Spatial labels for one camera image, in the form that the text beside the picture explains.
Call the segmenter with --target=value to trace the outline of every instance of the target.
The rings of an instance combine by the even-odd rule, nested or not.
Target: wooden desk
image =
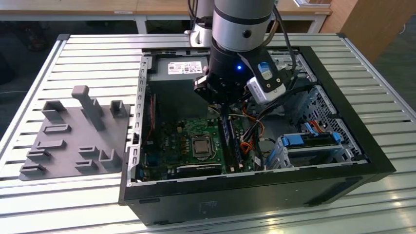
[[[138,0],[0,0],[2,14],[135,14]]]
[[[288,28],[318,33],[328,8],[300,8],[294,0],[280,0],[278,8]],[[147,20],[188,20],[187,0],[0,0],[0,20],[71,21],[134,20],[147,34]]]
[[[279,0],[278,9],[282,15],[330,15],[330,8],[298,7],[294,0]],[[188,15],[187,0],[138,0],[138,14],[143,15]]]
[[[330,8],[298,7],[294,0],[279,0],[278,9],[284,21],[298,25],[298,30],[318,33],[332,10]],[[188,20],[187,0],[138,0],[139,32],[147,32],[147,20]]]

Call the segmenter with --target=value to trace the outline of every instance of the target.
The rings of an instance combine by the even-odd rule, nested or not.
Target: floor
[[[132,21],[110,22],[48,22],[42,23],[43,31],[52,45],[59,34],[136,34],[136,25]],[[183,31],[184,24],[178,22],[154,22],[148,25],[150,32],[175,33],[172,28]],[[404,32],[398,35],[386,52],[375,63],[378,70],[386,77],[408,104],[416,109],[416,16],[407,23]],[[18,111],[48,56],[50,49],[43,52],[31,52],[10,32],[7,27],[0,27],[0,53],[4,55],[10,66],[16,71],[16,78],[0,85],[0,137]]]

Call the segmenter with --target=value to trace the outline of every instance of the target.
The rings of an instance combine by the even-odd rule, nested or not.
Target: red wire
[[[246,102],[243,102],[243,109],[242,109],[242,112],[246,116],[248,116],[248,118],[254,121],[258,121],[258,119],[252,116],[250,116],[247,114],[247,109],[246,109]],[[260,136],[259,137],[263,137],[263,134],[264,134],[264,130],[266,130],[266,127],[264,127],[264,124],[259,121],[259,124],[260,124],[260,127],[262,127],[262,133],[260,133]]]
[[[154,130],[154,97],[151,97],[151,130],[150,130],[150,133],[148,133],[148,137],[146,138],[146,142],[148,142],[152,130]]]
[[[324,131],[320,129],[319,124],[316,121],[310,121],[310,124],[314,125],[315,129],[318,130],[319,133],[323,133]]]

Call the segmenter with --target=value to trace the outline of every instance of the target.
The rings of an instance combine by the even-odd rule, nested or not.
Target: orange wire
[[[319,124],[318,122],[314,120],[314,121],[310,121],[310,124],[314,125],[315,129],[318,130],[319,133],[323,133],[324,131],[322,130],[322,128],[319,127]]]
[[[247,154],[254,149],[252,145],[247,142],[240,143],[240,148],[244,150],[244,154]]]
[[[247,114],[247,112],[246,112],[246,102],[243,103],[243,114],[251,119],[251,120],[254,120],[254,121],[258,121],[258,119],[255,118],[255,117],[252,117],[251,115],[248,115]],[[264,127],[264,124],[259,121],[259,124],[260,124],[260,126],[262,126],[262,132],[260,132],[260,135],[259,135],[259,137],[262,138],[263,137],[263,134],[264,134],[264,129],[266,129],[266,127]]]

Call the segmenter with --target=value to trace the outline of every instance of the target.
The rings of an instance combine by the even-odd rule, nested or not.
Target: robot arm
[[[211,104],[236,103],[246,85],[259,104],[286,92],[291,74],[278,70],[264,41],[276,12],[275,0],[215,0],[208,73],[195,81],[195,92]]]

